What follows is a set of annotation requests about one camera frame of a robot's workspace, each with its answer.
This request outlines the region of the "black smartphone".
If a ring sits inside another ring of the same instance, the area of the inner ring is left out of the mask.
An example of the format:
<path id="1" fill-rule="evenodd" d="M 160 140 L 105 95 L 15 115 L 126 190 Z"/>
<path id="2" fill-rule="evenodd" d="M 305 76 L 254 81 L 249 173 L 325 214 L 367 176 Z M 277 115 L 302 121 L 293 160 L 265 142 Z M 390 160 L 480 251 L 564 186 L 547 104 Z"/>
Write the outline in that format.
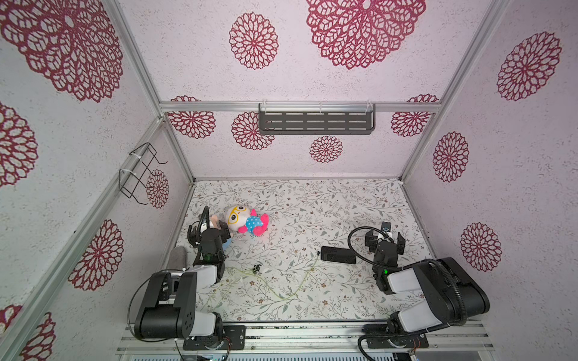
<path id="1" fill-rule="evenodd" d="M 354 252 L 349 248 L 322 246 L 320 255 L 321 259 L 326 262 L 351 265 L 357 263 Z"/>

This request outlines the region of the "green wired earphones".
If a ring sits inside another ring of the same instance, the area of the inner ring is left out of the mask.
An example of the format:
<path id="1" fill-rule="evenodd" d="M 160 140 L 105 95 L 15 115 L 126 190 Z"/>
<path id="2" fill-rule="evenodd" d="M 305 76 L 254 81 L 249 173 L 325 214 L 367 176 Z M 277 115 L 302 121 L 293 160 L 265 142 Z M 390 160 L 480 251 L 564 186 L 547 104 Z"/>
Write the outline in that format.
<path id="1" fill-rule="evenodd" d="M 328 272 L 318 254 L 301 249 L 268 256 L 235 252 L 211 295 L 223 303 L 259 307 L 314 302 L 330 289 Z"/>

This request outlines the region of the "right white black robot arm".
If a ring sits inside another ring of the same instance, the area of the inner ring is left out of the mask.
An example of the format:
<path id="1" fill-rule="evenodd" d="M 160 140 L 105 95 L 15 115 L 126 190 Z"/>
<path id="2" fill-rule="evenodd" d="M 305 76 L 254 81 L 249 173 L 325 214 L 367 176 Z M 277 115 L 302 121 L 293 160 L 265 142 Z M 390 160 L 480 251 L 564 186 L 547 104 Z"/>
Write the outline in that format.
<path id="1" fill-rule="evenodd" d="M 364 244 L 373 254 L 370 265 L 380 291 L 386 295 L 417 292 L 422 301 L 389 316 L 376 331 L 395 338 L 462 326 L 470 317 L 490 310 L 483 289 L 451 257 L 425 259 L 408 266 L 398 266 L 406 240 L 394 241 L 386 232 L 374 227 L 365 229 Z"/>

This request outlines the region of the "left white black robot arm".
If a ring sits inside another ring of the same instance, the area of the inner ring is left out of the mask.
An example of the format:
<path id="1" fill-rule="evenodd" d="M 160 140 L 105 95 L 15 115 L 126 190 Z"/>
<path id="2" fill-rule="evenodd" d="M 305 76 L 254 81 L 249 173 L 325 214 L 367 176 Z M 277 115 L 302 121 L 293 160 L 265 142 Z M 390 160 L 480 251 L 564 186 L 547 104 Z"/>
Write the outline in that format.
<path id="1" fill-rule="evenodd" d="M 214 218 L 207 226 L 189 227 L 188 235 L 197 245 L 196 264 L 185 271 L 156 272 L 144 282 L 147 288 L 132 329 L 140 341 L 192 338 L 206 347 L 216 347 L 225 340 L 220 314 L 199 311 L 197 292 L 223 278 L 228 226 Z"/>

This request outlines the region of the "beige striped plush doll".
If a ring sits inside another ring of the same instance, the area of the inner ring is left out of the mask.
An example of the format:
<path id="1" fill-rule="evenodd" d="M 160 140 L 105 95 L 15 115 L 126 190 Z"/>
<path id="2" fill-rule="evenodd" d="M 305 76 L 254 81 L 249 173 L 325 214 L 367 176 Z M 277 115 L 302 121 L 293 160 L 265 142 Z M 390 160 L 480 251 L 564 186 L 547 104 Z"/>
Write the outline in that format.
<path id="1" fill-rule="evenodd" d="M 227 250 L 227 248 L 229 248 L 232 242 L 232 236 L 230 235 L 230 230 L 228 229 L 227 223 L 221 221 L 216 214 L 210 216 L 210 222 L 212 228 L 225 231 L 225 236 L 227 236 L 227 240 L 223 242 L 223 249 Z"/>

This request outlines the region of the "yellow head pink plush doll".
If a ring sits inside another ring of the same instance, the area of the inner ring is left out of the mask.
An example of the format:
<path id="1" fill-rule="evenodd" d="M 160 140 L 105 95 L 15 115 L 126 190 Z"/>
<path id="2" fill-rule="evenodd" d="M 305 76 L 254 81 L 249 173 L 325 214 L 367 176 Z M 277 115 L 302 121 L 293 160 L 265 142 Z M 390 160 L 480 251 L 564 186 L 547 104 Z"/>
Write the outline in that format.
<path id="1" fill-rule="evenodd" d="M 255 209 L 237 205 L 228 209 L 224 215 L 230 231 L 260 237 L 268 230 L 269 215 L 259 215 Z"/>

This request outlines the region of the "grey cylindrical object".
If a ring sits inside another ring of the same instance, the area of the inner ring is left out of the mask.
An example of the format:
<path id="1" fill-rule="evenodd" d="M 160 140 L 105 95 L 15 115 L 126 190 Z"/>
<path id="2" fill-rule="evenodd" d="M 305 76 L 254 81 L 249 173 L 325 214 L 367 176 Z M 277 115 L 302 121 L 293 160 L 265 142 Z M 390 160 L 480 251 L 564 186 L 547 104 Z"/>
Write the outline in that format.
<path id="1" fill-rule="evenodd" d="M 173 248 L 169 255 L 167 263 L 168 269 L 183 270 L 188 266 L 188 253 L 184 246 L 177 246 Z"/>

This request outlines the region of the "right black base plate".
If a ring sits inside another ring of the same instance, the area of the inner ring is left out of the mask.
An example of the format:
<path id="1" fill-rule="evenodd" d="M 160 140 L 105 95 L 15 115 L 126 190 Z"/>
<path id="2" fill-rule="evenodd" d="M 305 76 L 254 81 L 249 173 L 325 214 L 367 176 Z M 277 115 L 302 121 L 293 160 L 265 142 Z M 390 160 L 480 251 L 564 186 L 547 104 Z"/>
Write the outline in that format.
<path id="1" fill-rule="evenodd" d="M 391 337 L 385 324 L 366 324 L 362 327 L 369 349 L 428 348 L 425 334 Z"/>

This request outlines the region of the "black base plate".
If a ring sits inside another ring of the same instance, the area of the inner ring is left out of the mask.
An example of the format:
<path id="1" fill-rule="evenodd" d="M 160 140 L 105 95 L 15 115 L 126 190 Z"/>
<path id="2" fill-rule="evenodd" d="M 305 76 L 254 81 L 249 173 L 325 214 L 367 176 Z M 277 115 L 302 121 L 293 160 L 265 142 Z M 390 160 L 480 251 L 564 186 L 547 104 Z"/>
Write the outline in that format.
<path id="1" fill-rule="evenodd" d="M 194 336 L 185 339 L 183 349 L 186 351 L 208 350 L 243 350 L 245 348 L 245 336 L 247 327 L 219 326 L 212 335 Z"/>
<path id="2" fill-rule="evenodd" d="M 366 324 L 362 327 L 369 349 L 428 348 L 425 334 L 391 337 L 385 324 Z"/>

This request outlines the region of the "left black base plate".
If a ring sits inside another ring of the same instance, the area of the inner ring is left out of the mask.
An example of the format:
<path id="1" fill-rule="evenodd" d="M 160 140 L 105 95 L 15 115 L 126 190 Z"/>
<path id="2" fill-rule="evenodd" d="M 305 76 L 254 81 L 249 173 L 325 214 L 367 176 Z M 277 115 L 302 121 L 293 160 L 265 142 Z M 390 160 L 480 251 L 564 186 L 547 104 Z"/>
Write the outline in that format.
<path id="1" fill-rule="evenodd" d="M 186 351 L 208 350 L 243 350 L 245 348 L 245 336 L 247 327 L 219 326 L 212 335 L 194 336 L 185 339 L 183 349 Z"/>

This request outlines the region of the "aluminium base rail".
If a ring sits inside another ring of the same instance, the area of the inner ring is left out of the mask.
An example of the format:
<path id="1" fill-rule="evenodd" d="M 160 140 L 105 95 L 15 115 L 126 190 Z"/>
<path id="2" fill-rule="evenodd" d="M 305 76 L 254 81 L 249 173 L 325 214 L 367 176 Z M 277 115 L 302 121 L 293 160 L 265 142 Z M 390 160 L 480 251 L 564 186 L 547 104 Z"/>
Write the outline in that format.
<path id="1" fill-rule="evenodd" d="M 420 335 L 415 341 L 379 341 L 358 339 L 370 321 L 345 322 L 248 322 L 229 323 L 235 329 L 232 344 L 200 346 L 195 341 L 162 341 L 145 343 L 125 332 L 113 354 L 114 360 L 180 360 L 195 359 L 362 359 L 367 353 L 376 360 L 392 359 L 406 353 L 412 360 L 465 359 L 496 360 L 497 356 L 486 329 L 479 320 Z"/>

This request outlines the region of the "dark grey wall shelf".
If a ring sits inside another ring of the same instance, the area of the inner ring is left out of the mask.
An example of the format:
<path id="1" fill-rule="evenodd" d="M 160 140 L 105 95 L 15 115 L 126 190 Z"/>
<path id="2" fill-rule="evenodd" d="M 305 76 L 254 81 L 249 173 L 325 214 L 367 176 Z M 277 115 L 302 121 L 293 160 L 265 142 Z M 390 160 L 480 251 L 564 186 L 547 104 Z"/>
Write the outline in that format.
<path id="1" fill-rule="evenodd" d="M 376 106 L 363 111 L 270 111 L 258 106 L 262 135 L 370 135 L 376 129 Z"/>

